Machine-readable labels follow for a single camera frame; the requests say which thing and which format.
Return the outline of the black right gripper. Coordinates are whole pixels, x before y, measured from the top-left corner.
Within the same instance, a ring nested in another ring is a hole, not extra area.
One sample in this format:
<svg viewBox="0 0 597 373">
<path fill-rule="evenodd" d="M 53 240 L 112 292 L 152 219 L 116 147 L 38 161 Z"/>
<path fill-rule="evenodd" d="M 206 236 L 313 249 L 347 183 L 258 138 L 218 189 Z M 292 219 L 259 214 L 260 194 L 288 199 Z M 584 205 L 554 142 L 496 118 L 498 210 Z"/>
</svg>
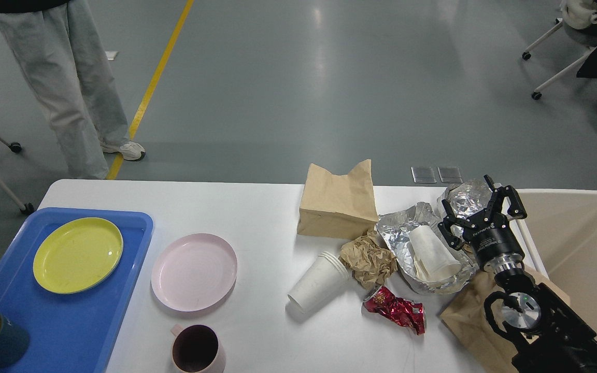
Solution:
<svg viewBox="0 0 597 373">
<path fill-rule="evenodd" d="M 490 175 L 484 175 L 484 180 L 491 191 L 488 205 L 484 208 L 484 218 L 467 224 L 467 219 L 459 218 L 450 202 L 443 199 L 441 204 L 446 215 L 438 224 L 439 231 L 454 250 L 462 250 L 464 241 L 469 243 L 482 270 L 500 270 L 503 265 L 519 267 L 524 259 L 524 251 L 509 222 L 526 219 L 526 208 L 512 185 L 495 184 Z M 453 226 L 463 229 L 464 241 L 453 234 Z"/>
</svg>

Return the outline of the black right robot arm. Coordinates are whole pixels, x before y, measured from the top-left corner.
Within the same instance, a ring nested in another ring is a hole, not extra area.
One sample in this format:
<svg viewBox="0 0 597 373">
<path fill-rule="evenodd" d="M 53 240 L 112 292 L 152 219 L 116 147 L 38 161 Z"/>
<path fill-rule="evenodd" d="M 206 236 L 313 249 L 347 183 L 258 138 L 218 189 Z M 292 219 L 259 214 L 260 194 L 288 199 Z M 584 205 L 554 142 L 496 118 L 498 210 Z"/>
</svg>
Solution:
<svg viewBox="0 0 597 373">
<path fill-rule="evenodd" d="M 528 215 L 519 194 L 488 175 L 484 180 L 491 196 L 483 209 L 459 217 L 443 199 L 438 228 L 450 248 L 472 246 L 479 267 L 500 287 L 484 300 L 486 321 L 516 347 L 511 362 L 519 372 L 597 372 L 596 333 L 524 268 L 524 251 L 509 224 Z"/>
</svg>

